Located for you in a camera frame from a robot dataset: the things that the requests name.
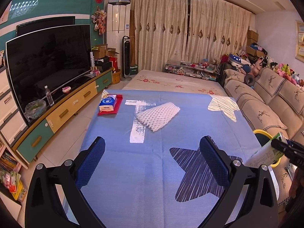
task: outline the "wooden bucket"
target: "wooden bucket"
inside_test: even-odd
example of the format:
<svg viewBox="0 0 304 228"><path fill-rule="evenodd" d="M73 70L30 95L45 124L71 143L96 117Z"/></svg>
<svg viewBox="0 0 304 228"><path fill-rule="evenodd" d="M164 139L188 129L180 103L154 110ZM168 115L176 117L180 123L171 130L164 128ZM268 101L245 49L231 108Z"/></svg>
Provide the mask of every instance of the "wooden bucket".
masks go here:
<svg viewBox="0 0 304 228"><path fill-rule="evenodd" d="M117 84L120 82L120 70L116 73L112 73L112 85Z"/></svg>

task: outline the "metal bolt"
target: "metal bolt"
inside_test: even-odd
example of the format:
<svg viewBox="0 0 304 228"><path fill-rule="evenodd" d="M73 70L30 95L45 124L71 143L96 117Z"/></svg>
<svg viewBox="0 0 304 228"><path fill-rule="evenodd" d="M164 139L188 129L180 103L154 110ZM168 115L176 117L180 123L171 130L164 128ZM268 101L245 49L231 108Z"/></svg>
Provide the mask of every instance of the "metal bolt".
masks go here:
<svg viewBox="0 0 304 228"><path fill-rule="evenodd" d="M240 165L241 165L241 162L238 161L238 160L234 160L234 161L233 161L233 164L234 164L235 166L240 166Z"/></svg>
<svg viewBox="0 0 304 228"><path fill-rule="evenodd" d="M267 165L262 164L262 169L265 170L265 171L268 170Z"/></svg>
<svg viewBox="0 0 304 228"><path fill-rule="evenodd" d="M41 170L42 167L43 167L43 164L38 164L38 165L36 166L36 169L37 169L37 170Z"/></svg>
<svg viewBox="0 0 304 228"><path fill-rule="evenodd" d="M65 166L70 166L72 163L73 163L73 161L70 160L70 159L68 159L68 160L66 160L66 161L64 162L64 165L65 165Z"/></svg>

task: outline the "tv stand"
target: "tv stand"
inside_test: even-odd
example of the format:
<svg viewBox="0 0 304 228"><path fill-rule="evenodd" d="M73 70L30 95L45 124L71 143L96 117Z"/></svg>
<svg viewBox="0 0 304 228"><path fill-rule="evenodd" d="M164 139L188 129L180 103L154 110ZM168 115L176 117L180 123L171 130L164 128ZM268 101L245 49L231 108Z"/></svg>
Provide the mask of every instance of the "tv stand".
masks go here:
<svg viewBox="0 0 304 228"><path fill-rule="evenodd" d="M58 90L60 97L55 97L55 104L52 107L48 106L48 110L37 120L32 120L28 129L12 147L25 164L29 164L36 157L47 141L70 117L111 84L112 69L93 78L82 76L74 80L76 85L69 93Z"/></svg>

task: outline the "foam fruit net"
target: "foam fruit net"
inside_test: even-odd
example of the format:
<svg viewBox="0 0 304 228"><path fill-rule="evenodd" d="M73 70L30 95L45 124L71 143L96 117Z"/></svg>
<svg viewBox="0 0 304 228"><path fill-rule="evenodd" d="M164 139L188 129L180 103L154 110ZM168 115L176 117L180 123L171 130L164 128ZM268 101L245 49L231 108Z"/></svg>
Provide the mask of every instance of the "foam fruit net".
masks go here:
<svg viewBox="0 0 304 228"><path fill-rule="evenodd" d="M165 103L137 114L137 119L153 132L164 127L179 112L173 103Z"/></svg>

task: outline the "tv screen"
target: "tv screen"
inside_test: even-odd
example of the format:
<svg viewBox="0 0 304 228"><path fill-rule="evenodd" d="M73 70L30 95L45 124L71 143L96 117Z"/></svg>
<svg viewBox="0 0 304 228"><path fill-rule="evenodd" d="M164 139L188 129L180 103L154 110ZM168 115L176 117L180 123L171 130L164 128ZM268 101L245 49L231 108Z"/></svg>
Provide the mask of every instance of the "tv screen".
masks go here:
<svg viewBox="0 0 304 228"><path fill-rule="evenodd" d="M16 37L50 27L67 26L74 24L75 16L60 16L30 21L16 26Z"/></svg>
<svg viewBox="0 0 304 228"><path fill-rule="evenodd" d="M25 106L90 70L90 25L43 29L6 42L11 83Z"/></svg>

